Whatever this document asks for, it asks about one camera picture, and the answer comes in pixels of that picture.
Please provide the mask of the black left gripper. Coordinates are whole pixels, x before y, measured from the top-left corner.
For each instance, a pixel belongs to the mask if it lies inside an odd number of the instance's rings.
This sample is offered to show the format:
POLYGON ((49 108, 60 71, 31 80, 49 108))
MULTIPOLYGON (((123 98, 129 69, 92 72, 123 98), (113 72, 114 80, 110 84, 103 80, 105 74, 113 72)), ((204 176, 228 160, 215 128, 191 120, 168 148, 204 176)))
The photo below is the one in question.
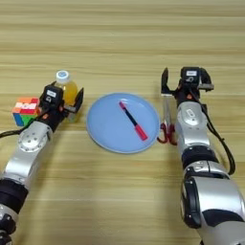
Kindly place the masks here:
MULTIPOLYGON (((81 88, 75 99, 75 112, 77 113, 83 103, 84 89, 81 88)), ((75 118, 76 113, 68 110, 64 106, 57 108, 43 108, 41 114, 38 116, 38 121, 47 124, 53 132, 56 131, 57 127, 66 119, 75 118)))

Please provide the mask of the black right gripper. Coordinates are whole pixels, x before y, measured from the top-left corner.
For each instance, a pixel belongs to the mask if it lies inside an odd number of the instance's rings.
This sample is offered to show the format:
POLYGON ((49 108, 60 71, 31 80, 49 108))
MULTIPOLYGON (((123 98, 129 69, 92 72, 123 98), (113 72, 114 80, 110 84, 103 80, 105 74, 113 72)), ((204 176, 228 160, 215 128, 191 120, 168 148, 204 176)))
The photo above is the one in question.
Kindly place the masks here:
POLYGON ((165 96, 173 96, 176 99, 177 105, 187 101, 199 102, 201 90, 210 92, 214 89, 214 86, 211 84, 211 77, 207 70, 201 68, 200 73, 202 82, 206 84, 197 86, 184 84, 179 85, 175 90, 170 90, 167 86, 168 68, 166 67, 161 76, 161 93, 165 96))

